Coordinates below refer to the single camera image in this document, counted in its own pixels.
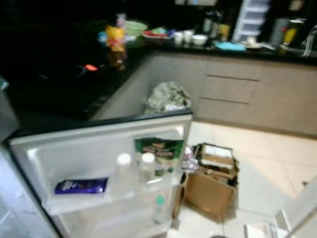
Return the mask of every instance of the white cup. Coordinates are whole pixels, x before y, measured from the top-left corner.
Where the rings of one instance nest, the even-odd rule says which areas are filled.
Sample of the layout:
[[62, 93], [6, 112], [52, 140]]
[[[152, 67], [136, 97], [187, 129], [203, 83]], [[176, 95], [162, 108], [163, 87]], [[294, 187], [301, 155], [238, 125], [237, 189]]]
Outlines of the white cup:
[[183, 32], [175, 32], [174, 33], [174, 41], [176, 44], [181, 44], [183, 42], [184, 39], [184, 33]]
[[194, 31], [192, 31], [192, 30], [184, 31], [184, 41], [185, 41], [185, 43], [190, 43], [193, 35], [194, 35]]

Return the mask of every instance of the open cardboard box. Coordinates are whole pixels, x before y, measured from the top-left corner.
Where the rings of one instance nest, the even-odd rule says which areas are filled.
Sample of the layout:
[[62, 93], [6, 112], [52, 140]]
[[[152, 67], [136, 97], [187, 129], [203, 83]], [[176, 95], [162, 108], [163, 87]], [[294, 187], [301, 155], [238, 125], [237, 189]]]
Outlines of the open cardboard box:
[[203, 165], [204, 168], [209, 169], [209, 175], [228, 179], [234, 179], [238, 175], [237, 162], [234, 159], [232, 149], [230, 148], [204, 143], [199, 156], [201, 162], [205, 163], [205, 165]]
[[[202, 159], [214, 161], [214, 157], [206, 156], [203, 152], [204, 150], [201, 152]], [[237, 187], [227, 183], [237, 179], [238, 168], [233, 157], [231, 159], [219, 157], [217, 161], [229, 163], [232, 168], [225, 173], [200, 166], [196, 174], [188, 177], [185, 200], [203, 213], [207, 213], [214, 220], [221, 222], [222, 215], [228, 207], [232, 205], [237, 207]]]

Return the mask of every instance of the bowl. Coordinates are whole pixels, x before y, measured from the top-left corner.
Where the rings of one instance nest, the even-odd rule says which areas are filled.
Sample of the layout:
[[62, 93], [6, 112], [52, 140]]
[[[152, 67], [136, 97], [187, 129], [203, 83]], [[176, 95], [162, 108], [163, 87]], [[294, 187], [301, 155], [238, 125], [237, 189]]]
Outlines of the bowl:
[[128, 36], [141, 36], [148, 26], [138, 21], [125, 21], [125, 33]]
[[196, 46], [204, 45], [208, 40], [208, 37], [205, 35], [194, 35], [192, 36], [192, 42]]

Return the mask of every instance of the plastic bottle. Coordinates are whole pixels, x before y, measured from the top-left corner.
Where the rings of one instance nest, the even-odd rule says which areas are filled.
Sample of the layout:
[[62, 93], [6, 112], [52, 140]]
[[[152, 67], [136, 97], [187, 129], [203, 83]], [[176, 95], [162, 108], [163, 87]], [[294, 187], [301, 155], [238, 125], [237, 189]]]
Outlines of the plastic bottle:
[[107, 35], [110, 37], [110, 64], [118, 70], [125, 70], [125, 61], [127, 59], [125, 48], [125, 19], [126, 14], [121, 13], [116, 15], [116, 27], [112, 31], [108, 31]]
[[116, 160], [116, 172], [113, 178], [111, 195], [113, 198], [127, 196], [134, 189], [134, 171], [131, 156], [122, 153]]
[[167, 221], [166, 200], [162, 195], [159, 195], [156, 198], [156, 204], [152, 214], [152, 219], [157, 224], [162, 224]]
[[151, 181], [155, 178], [155, 155], [145, 153], [142, 155], [141, 173], [144, 181]]

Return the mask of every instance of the purple chocolate bar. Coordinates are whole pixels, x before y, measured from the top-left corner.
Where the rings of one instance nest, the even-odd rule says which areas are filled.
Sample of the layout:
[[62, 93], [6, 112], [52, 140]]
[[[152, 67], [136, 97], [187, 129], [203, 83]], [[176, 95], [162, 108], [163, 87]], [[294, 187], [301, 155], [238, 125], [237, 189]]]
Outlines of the purple chocolate bar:
[[102, 193], [106, 189], [108, 178], [66, 179], [55, 188], [55, 194], [65, 193]]

